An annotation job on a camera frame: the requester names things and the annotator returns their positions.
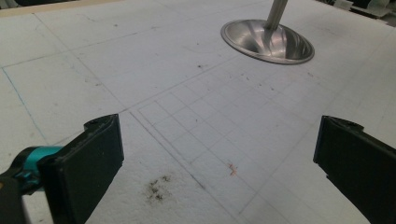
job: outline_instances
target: white table surface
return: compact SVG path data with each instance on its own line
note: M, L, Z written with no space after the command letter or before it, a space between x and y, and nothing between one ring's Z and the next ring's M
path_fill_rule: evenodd
M124 0L1 18L0 172L120 113L125 161L88 223L368 223L312 158L323 114L396 147L396 31L290 0L281 23L312 42L309 63L223 42L223 24L271 5ZM163 201L148 199L164 175ZM33 223L52 222L43 193L25 201Z

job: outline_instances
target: metal rod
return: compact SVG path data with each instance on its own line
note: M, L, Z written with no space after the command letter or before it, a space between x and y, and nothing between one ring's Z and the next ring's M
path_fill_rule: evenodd
M267 23L264 25L265 29L273 31L277 29L287 3L288 0L274 0Z

